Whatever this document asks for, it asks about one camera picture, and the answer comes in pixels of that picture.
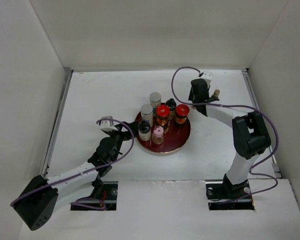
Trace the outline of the black-cap white bottle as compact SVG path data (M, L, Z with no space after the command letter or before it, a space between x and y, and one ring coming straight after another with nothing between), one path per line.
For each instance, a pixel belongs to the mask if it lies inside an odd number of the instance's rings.
M149 122L142 120L138 124L138 136L143 142L149 141L151 139L151 125Z

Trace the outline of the black-cap grinder bottle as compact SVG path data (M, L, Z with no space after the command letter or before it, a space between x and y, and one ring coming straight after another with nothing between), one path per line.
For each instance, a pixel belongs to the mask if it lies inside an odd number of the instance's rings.
M168 119L172 120L175 117L177 103L173 98L170 98L166 101L165 105L169 108L169 116Z

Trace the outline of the yellow-label sesame oil bottle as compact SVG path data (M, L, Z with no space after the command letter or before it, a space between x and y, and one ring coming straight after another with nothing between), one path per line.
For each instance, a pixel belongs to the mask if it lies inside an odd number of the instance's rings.
M214 99L218 99L219 98L219 95L220 95L220 90L219 89L216 89L213 94L212 94L212 98Z

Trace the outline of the red-lid chili sauce jar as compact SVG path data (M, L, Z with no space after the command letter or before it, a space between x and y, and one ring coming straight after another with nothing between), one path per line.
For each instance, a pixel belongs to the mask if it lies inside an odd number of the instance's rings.
M160 105L156 108L156 123L159 126L168 124L170 115L170 108L167 105Z

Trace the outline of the pink-lid spice jar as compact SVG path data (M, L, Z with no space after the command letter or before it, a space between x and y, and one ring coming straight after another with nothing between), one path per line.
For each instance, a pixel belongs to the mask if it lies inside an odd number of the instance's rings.
M152 132L152 142L161 145L164 142L164 129L162 126L155 126Z

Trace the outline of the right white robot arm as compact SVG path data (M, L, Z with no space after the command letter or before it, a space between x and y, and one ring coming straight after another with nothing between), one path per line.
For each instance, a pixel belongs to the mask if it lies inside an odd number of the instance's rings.
M235 157L224 175L222 183L208 184L206 195L210 200L234 200L240 198L248 187L248 174L259 155L271 145L271 138L263 116L257 111L242 112L211 105L217 95L209 95L208 83L197 78L190 82L188 100L206 117L216 119L232 129Z

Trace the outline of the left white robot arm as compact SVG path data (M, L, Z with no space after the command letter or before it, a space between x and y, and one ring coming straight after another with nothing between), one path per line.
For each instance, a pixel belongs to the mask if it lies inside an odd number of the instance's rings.
M112 165L122 160L123 142L135 141L139 135L138 122L127 123L103 117L96 121L103 138L92 156L80 166L53 177L33 177L20 196L10 206L21 217L31 231L41 228L52 214L63 205L82 206L86 199L98 199L102 195L102 178Z

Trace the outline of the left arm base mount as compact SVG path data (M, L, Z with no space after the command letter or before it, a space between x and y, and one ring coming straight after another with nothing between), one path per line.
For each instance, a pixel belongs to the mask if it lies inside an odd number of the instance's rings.
M71 204L71 211L116 211L119 183L117 181L104 181L93 183L93 191L87 197Z

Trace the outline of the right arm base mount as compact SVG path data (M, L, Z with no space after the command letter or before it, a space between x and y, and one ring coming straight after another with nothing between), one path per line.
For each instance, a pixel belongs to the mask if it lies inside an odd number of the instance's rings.
M249 182L232 185L228 180L205 183L210 211L255 210Z

